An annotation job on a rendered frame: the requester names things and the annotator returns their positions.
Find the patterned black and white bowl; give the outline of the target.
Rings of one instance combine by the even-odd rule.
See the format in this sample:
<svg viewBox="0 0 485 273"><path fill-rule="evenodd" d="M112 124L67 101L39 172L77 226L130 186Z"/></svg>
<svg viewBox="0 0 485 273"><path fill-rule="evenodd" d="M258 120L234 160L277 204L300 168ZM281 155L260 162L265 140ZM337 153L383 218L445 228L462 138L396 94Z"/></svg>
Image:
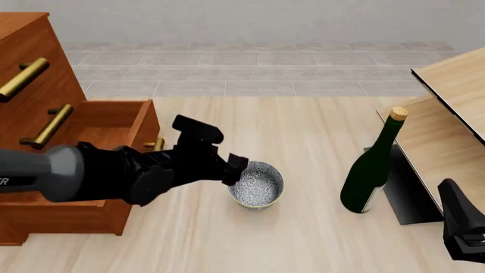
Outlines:
<svg viewBox="0 0 485 273"><path fill-rule="evenodd" d="M244 209L269 209L283 193L282 174L268 163L250 161L239 181L228 187L233 200Z"/></svg>

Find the dark green wine bottle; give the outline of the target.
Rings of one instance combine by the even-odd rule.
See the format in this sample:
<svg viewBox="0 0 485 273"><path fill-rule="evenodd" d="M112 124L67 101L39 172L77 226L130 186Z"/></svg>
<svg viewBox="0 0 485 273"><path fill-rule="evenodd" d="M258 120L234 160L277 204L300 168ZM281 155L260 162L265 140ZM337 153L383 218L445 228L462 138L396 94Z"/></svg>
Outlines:
<svg viewBox="0 0 485 273"><path fill-rule="evenodd" d="M406 108L393 107L374 145L350 168L340 192L340 202L349 211L366 213L384 188L390 172L390 151L407 117Z"/></svg>

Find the wooden drawer, pulled open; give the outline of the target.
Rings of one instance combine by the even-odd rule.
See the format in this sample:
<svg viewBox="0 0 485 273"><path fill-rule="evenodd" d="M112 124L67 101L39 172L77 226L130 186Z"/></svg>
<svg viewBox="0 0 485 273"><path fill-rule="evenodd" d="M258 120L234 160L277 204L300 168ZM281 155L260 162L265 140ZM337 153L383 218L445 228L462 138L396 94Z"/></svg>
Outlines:
<svg viewBox="0 0 485 273"><path fill-rule="evenodd" d="M154 104L85 101L60 126L47 147L79 141L100 149L126 145L146 152L160 128ZM40 193L0 193L0 245L22 245L30 234L123 233L132 206L120 199L48 202Z"/></svg>

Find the wooden cabinet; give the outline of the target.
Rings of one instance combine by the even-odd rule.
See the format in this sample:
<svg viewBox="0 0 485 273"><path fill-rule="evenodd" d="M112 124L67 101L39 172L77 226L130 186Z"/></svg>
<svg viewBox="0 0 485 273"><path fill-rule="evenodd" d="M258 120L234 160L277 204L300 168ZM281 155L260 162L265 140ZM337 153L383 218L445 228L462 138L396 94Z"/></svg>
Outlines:
<svg viewBox="0 0 485 273"><path fill-rule="evenodd" d="M0 40L11 36L17 31L34 31L52 29L48 13L0 13Z"/></svg>

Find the wooden drawer, closed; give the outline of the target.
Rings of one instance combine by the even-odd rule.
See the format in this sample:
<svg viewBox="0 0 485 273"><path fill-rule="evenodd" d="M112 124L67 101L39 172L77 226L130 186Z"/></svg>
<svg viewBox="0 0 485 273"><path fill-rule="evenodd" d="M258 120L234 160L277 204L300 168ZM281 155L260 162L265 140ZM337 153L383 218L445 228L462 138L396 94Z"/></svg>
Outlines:
<svg viewBox="0 0 485 273"><path fill-rule="evenodd" d="M82 88L74 86L22 90L10 102L0 103L0 149L34 152L30 146L21 145L23 138L35 138L54 117L48 110L66 104L76 106L86 99Z"/></svg>

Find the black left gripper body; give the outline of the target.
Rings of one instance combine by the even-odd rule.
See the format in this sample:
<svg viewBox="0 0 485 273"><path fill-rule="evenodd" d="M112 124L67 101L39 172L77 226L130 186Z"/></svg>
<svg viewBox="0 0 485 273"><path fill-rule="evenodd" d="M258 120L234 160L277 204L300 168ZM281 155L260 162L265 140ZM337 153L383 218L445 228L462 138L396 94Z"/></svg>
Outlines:
<svg viewBox="0 0 485 273"><path fill-rule="evenodd" d="M221 181L224 170L232 169L211 144L175 145L173 170L176 182Z"/></svg>

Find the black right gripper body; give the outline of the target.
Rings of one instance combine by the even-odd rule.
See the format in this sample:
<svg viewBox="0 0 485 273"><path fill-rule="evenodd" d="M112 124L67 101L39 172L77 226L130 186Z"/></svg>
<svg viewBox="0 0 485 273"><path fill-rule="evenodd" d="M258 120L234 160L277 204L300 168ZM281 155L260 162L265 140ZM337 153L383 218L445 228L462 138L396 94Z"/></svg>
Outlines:
<svg viewBox="0 0 485 273"><path fill-rule="evenodd" d="M479 227L459 234L443 230L444 245L454 261L485 261L485 227Z"/></svg>

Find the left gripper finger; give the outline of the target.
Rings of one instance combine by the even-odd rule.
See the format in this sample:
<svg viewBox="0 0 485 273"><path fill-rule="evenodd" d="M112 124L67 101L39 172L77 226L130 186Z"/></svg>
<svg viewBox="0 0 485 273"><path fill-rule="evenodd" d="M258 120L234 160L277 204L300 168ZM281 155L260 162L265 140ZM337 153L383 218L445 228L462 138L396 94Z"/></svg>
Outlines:
<svg viewBox="0 0 485 273"><path fill-rule="evenodd" d="M233 186L237 181L240 180L240 170L238 169L227 169L223 172L223 177L221 182L226 186Z"/></svg>
<svg viewBox="0 0 485 273"><path fill-rule="evenodd" d="M230 153L227 163L238 172L243 172L248 166L249 159Z"/></svg>

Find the pale wooden wine rack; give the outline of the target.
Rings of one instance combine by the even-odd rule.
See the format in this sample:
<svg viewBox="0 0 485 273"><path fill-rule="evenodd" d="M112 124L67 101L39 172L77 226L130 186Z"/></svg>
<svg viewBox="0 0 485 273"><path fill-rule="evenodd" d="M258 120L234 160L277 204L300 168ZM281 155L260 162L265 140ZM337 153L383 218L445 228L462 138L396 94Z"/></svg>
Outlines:
<svg viewBox="0 0 485 273"><path fill-rule="evenodd" d="M485 47L411 70L427 94L375 99L381 120L393 106L409 116L391 152L384 192L400 224L443 220L438 186L453 179L485 214Z"/></svg>

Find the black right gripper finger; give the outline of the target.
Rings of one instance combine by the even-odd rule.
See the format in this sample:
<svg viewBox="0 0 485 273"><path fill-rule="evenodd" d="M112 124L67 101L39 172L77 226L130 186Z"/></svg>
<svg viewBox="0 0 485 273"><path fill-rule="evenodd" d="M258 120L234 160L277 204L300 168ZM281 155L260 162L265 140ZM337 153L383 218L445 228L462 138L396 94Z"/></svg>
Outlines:
<svg viewBox="0 0 485 273"><path fill-rule="evenodd" d="M438 186L443 207L444 237L485 234L485 214L477 209L453 179Z"/></svg>

